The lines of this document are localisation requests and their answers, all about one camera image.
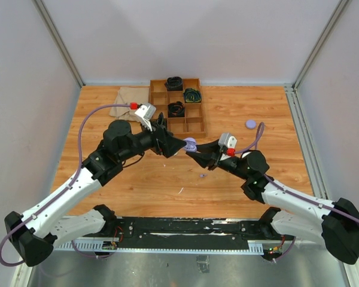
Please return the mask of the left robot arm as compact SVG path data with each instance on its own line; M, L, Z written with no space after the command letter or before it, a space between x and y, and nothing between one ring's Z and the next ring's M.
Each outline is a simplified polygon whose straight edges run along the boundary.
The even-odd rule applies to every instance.
M106 206L96 206L64 223L60 220L82 199L118 175L128 159L143 156L147 150L169 158L185 145L186 142L176 138L162 121L153 121L135 135L129 122L113 121L104 131L98 147L85 160L79 160L69 180L34 207L23 213L12 211L4 218L7 235L0 243L0 263L11 266L1 254L6 241L11 242L22 263L33 267L67 241L86 234L112 235L116 229L115 216Z

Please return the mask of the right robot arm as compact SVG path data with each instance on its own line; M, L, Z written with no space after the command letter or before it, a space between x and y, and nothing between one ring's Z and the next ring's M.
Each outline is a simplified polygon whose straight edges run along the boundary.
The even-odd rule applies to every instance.
M238 157L234 149L212 142L186 154L202 168L219 168L243 179L244 194L270 206L259 224L265 239L278 234L298 237L324 246L345 264L359 259L359 211L351 201L322 199L282 184L267 175L269 165L259 150Z

